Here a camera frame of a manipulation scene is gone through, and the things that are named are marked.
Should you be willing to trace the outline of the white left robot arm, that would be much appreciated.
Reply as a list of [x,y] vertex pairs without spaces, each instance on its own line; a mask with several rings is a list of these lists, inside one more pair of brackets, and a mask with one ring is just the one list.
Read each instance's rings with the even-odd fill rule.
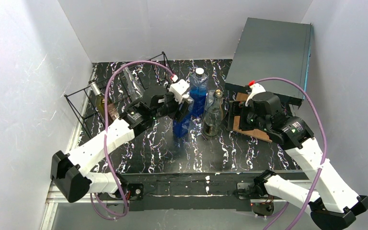
[[128,181],[117,173],[93,173],[91,169],[119,146],[133,140],[154,126],[157,119],[168,116],[181,121],[192,103],[190,86],[184,80],[148,88],[142,98],[129,105],[107,130],[83,145],[52,157],[51,180],[70,203],[88,193],[109,193],[124,197]]

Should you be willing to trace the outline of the blue square glass bottle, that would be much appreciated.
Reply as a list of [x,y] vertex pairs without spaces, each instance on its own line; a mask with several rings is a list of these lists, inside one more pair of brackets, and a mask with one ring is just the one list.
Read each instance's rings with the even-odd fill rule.
[[191,115],[192,115],[192,109],[193,109],[193,104],[189,106],[188,112],[181,122],[177,122],[173,120],[172,133],[174,134],[175,137],[182,138],[188,133]]

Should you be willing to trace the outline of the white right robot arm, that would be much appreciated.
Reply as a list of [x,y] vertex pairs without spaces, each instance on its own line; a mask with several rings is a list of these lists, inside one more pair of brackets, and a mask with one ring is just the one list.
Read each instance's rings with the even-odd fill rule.
[[231,101],[229,120],[239,118],[240,130],[259,129],[301,167],[311,181],[310,189],[265,170],[253,183],[236,189],[239,199],[275,196],[302,208],[322,230],[343,230],[368,210],[368,196],[351,189],[319,147],[312,130],[299,117],[282,111],[278,96],[260,92],[246,101]]

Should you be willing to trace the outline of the clear glass bottle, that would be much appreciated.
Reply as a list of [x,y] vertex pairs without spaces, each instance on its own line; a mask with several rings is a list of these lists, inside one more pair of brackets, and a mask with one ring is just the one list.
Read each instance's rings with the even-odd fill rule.
[[136,101],[143,97],[143,94],[145,92],[142,85],[136,80],[132,72],[129,70],[128,67],[125,67],[123,69],[123,73],[127,82],[127,89],[128,94],[132,101]]

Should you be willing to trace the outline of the dark green wine bottle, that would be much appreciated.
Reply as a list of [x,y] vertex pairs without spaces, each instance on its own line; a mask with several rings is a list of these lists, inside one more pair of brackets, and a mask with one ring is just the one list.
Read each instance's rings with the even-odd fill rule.
[[108,124],[112,124],[119,117],[115,104],[108,98],[107,106],[105,106],[105,96],[95,80],[89,81],[89,85],[95,95],[95,107],[101,115],[103,122],[105,123],[105,118],[107,117]]

